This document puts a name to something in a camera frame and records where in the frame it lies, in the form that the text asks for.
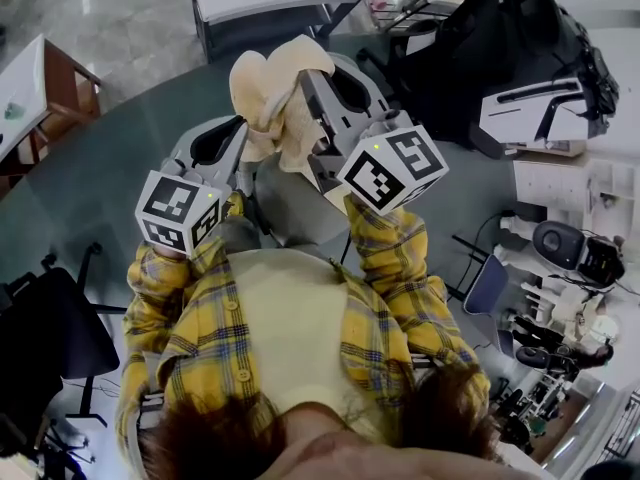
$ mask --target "beige cloth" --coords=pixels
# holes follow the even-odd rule
[[[331,57],[307,36],[289,41],[269,55],[243,53],[229,75],[231,101],[249,125],[240,160],[260,162],[282,151],[280,168],[300,172],[314,144],[324,137],[298,83],[298,74],[317,69],[333,74]]]
[[[347,286],[327,261],[294,249],[229,255],[251,333],[260,389],[284,414],[306,402],[330,407],[358,434],[384,443],[384,414],[340,356]]]

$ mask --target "cream t-shirt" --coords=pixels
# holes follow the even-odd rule
[[[280,414],[305,402],[330,407],[358,434],[384,442],[383,415],[340,356],[347,285],[326,261],[293,249],[229,256],[260,390]]]

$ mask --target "white cube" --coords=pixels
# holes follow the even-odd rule
[[[338,179],[379,215],[421,195],[449,172],[423,126],[361,140]]]
[[[221,221],[227,197],[217,188],[151,171],[136,206],[136,219],[147,242],[192,256]]]

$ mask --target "towel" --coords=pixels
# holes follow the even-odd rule
[[[298,74],[307,69],[330,75],[335,69],[327,52],[307,36],[281,45],[268,59],[247,51],[235,62],[229,75],[231,101],[249,126],[241,162],[260,162],[282,151],[283,171],[304,170],[313,146],[325,136],[298,82]]]

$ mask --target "shirt button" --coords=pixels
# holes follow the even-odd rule
[[[238,370],[238,373],[236,373],[236,379],[240,382],[247,382],[251,379],[251,372],[249,370]]]

